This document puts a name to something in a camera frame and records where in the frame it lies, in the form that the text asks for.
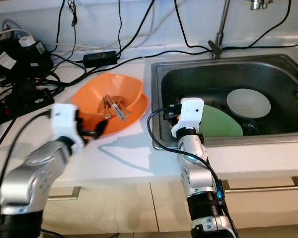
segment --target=cabinet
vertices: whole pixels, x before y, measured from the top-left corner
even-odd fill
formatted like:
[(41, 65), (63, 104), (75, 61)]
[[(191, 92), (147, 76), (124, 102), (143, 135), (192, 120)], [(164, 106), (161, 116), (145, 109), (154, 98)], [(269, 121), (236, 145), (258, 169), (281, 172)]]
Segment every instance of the cabinet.
[[(71, 189), (52, 189), (51, 195)], [(42, 228), (68, 234), (155, 232), (150, 184), (82, 187), (77, 200), (48, 201)]]
[[(234, 187), (291, 185), (291, 178), (229, 181)], [(152, 183), (159, 230), (190, 230), (190, 214), (180, 182)], [(226, 202), (237, 228), (298, 224), (298, 190), (226, 194)]]

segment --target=orange bowl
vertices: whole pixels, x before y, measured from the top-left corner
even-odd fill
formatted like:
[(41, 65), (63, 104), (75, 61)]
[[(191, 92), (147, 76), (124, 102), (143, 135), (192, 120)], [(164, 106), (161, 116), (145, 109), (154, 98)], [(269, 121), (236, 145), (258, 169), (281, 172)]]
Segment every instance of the orange bowl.
[(140, 98), (143, 82), (112, 73), (103, 73), (85, 84), (71, 99), (82, 113), (103, 116), (101, 103), (106, 95), (123, 97), (122, 105), (128, 110)]
[[(107, 127), (102, 136), (117, 133), (126, 129), (127, 127), (138, 121), (146, 112), (149, 105), (149, 100), (145, 94), (142, 94), (139, 100), (130, 107), (132, 112), (130, 115), (126, 115), (126, 120), (120, 120), (118, 117), (113, 117), (108, 120)], [(88, 115), (79, 111), (78, 116), (83, 119), (83, 129), (94, 130), (96, 125), (104, 120), (103, 116)]]

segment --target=white countertop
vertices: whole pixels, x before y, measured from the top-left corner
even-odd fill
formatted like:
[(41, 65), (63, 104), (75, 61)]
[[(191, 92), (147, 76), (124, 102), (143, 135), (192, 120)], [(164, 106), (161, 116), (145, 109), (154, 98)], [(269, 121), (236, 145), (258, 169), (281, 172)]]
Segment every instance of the white countertop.
[[(298, 63), (298, 48), (286, 50), (238, 50), (224, 52), (223, 58), (245, 55), (288, 54)], [(136, 77), (144, 82), (144, 93), (151, 98), (150, 65), (153, 62), (174, 60), (207, 59), (201, 56), (165, 56), (139, 60), (122, 65), (110, 72)], [(57, 74), (62, 81), (71, 81), (81, 69), (68, 64), (59, 67)], [(59, 103), (68, 103), (71, 96), (86, 82), (67, 88), (55, 99)], [(0, 147), (0, 169), (6, 157), (9, 145), (18, 130), (33, 115), (44, 109), (24, 115), (17, 119), (8, 136)], [(176, 155), (158, 151), (152, 147), (147, 132), (146, 114), (135, 124), (122, 132), (103, 137), (89, 143), (84, 151), (71, 157), (64, 173), (55, 181), (54, 186), (89, 186), (109, 183), (143, 183), (152, 181), (180, 180), (180, 169)], [(0, 136), (9, 122), (0, 125)], [(51, 139), (48, 119), (37, 119), (22, 134), (18, 141), (9, 168), (19, 165), (24, 157), (38, 146)], [(212, 167), (222, 179), (244, 179), (254, 177), (287, 177), (298, 175), (298, 142), (247, 146), (208, 147)]]

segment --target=sink basin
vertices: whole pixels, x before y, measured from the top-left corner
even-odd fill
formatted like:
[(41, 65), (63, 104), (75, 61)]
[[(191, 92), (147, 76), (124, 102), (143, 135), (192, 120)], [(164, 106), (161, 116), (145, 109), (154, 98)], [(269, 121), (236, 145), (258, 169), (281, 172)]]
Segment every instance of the sink basin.
[[(160, 62), (154, 63), (151, 71), (153, 111), (178, 104), (183, 97), (200, 97), (205, 104), (224, 111), (248, 128), (242, 137), (206, 137), (207, 146), (298, 141), (298, 65), (287, 55)], [(250, 121), (233, 115), (226, 98), (238, 88), (264, 94), (271, 111)], [(153, 118), (155, 137), (163, 145), (175, 148), (171, 127), (162, 114)]]

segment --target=power adapter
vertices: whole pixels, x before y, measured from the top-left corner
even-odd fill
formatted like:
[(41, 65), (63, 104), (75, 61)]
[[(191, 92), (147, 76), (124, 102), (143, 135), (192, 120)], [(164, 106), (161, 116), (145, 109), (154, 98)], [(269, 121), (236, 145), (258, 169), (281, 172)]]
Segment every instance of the power adapter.
[(85, 68), (100, 67), (117, 64), (117, 56), (115, 51), (94, 53), (84, 55), (83, 60), (80, 62), (84, 64)]

